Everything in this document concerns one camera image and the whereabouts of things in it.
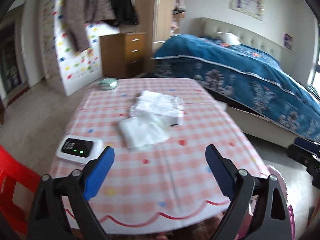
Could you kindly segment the pink checkered tablecloth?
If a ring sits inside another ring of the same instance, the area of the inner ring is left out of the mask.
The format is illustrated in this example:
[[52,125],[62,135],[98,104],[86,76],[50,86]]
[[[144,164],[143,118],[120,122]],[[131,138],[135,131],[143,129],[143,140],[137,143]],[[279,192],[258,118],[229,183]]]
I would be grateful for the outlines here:
[[[169,128],[166,142],[133,152],[125,146],[118,124],[144,90],[181,97],[183,124]],[[171,231],[225,211],[229,199],[205,158],[210,144],[237,168],[257,177],[269,174],[241,129],[193,79],[122,79],[109,91],[94,83],[86,88],[66,132],[100,138],[115,151],[102,187],[89,202],[109,234]]]

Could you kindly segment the round mint green tin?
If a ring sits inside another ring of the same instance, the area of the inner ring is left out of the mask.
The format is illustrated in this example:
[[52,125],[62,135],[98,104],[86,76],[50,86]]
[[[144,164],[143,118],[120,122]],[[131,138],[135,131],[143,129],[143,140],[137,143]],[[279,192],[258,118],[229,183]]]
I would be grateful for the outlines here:
[[118,79],[108,77],[99,82],[99,86],[102,90],[113,90],[118,87]]

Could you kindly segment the blue floral bedspread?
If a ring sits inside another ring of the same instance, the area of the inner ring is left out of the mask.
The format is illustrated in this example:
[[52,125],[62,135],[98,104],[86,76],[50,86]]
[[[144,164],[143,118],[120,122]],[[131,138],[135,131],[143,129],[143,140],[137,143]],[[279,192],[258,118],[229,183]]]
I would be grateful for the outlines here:
[[319,101],[282,71],[271,55],[247,45],[232,46],[221,40],[176,35],[153,55],[154,73],[163,77],[190,78],[225,98],[250,108],[258,105],[258,90],[242,85],[242,75],[252,74],[271,93],[259,112],[301,137],[319,141]]

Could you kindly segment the red plastic stool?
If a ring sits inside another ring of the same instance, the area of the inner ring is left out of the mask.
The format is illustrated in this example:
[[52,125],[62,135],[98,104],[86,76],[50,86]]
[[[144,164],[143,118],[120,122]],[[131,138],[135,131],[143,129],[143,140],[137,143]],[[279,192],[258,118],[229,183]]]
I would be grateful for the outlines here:
[[16,161],[1,147],[1,213],[14,231],[27,234],[25,212],[13,202],[16,184],[35,193],[41,176]]

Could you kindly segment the beige upholstered bed frame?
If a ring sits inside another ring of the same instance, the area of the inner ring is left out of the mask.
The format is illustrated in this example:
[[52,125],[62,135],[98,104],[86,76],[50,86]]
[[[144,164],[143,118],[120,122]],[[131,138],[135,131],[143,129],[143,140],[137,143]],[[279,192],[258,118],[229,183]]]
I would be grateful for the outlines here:
[[[276,59],[282,55],[282,49],[279,45],[245,28],[205,17],[197,20],[199,22],[199,36],[215,37],[219,31],[228,32],[239,37],[242,44],[270,53]],[[227,113],[244,133],[287,148],[293,143],[297,135],[259,112],[260,110],[263,111],[267,105],[263,96],[271,94],[264,87],[267,82],[253,77],[252,74],[243,74],[242,77],[244,81],[241,84],[245,85],[248,90],[254,91],[253,88],[249,88],[249,85],[253,85],[258,90],[258,105],[250,108],[239,100],[236,101],[228,97]]]

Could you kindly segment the wooden wardrobe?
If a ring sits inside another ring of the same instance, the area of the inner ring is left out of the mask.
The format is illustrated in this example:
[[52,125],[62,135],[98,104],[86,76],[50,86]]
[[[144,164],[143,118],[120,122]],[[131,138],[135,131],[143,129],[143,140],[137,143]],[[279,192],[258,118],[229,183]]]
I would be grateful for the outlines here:
[[134,0],[138,25],[123,25],[121,33],[145,33],[145,56],[154,51],[169,37],[174,13],[174,0]]

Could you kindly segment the wooden drawer cabinet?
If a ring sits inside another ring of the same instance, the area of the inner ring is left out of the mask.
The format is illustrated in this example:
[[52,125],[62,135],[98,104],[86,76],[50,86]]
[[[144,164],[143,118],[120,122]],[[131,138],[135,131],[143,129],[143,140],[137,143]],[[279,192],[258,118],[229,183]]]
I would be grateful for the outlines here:
[[103,76],[126,79],[143,72],[146,33],[99,37]]

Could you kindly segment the white pillow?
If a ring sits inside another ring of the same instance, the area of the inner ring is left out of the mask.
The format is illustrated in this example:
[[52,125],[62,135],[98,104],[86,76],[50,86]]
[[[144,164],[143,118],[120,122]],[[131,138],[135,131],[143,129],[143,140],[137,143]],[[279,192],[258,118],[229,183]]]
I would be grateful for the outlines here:
[[224,32],[216,32],[218,38],[232,46],[239,46],[241,44],[240,38],[234,35],[233,33],[224,33]]

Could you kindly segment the framed wall picture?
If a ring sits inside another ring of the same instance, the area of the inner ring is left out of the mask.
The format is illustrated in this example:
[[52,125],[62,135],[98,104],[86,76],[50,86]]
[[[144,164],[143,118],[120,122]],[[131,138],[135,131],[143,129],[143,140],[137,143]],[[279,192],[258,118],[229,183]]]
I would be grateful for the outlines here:
[[264,0],[230,0],[229,7],[257,20],[263,20]]

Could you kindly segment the brown quilted jacket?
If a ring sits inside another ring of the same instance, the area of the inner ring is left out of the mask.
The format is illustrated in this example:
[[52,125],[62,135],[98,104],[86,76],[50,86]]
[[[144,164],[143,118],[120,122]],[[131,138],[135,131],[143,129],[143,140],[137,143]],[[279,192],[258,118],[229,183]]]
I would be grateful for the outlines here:
[[62,14],[76,51],[86,51],[90,45],[86,33],[86,23],[102,22],[113,16],[108,0],[64,0]]

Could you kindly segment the white device with black screen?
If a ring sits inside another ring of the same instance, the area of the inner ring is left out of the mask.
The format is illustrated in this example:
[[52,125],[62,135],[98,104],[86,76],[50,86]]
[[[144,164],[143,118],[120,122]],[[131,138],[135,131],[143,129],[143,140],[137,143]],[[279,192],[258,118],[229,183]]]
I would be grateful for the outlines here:
[[97,159],[103,149],[102,139],[68,134],[62,138],[55,155],[60,159],[85,165]]

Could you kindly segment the small wall poster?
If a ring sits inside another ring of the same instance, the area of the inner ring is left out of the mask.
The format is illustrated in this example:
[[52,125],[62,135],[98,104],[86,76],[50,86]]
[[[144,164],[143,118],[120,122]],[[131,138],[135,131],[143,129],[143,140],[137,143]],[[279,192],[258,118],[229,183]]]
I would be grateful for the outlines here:
[[288,51],[292,51],[293,48],[293,37],[287,33],[283,35],[283,47]]

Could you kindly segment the black jacket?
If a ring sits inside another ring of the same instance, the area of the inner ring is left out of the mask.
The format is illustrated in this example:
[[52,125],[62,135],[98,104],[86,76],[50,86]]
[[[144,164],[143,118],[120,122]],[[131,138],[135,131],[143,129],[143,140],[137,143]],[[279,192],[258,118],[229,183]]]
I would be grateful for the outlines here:
[[113,16],[107,16],[102,20],[113,27],[121,25],[138,25],[138,15],[131,0],[108,0]]

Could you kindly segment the pink hanging garment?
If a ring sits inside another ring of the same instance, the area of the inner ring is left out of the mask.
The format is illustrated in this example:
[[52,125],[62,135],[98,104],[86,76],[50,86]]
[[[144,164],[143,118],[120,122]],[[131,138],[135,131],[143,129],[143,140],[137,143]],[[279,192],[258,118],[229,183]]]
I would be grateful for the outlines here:
[[184,0],[172,0],[172,9],[179,13],[185,12],[186,6]]

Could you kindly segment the white folded cloth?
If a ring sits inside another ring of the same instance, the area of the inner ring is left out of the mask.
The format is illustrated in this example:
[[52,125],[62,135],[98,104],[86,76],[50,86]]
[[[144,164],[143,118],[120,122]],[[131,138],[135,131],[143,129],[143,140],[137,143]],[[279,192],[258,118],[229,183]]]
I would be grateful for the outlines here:
[[184,102],[180,96],[144,90],[129,109],[129,117],[119,122],[125,145],[144,150],[167,141],[170,126],[183,125]]

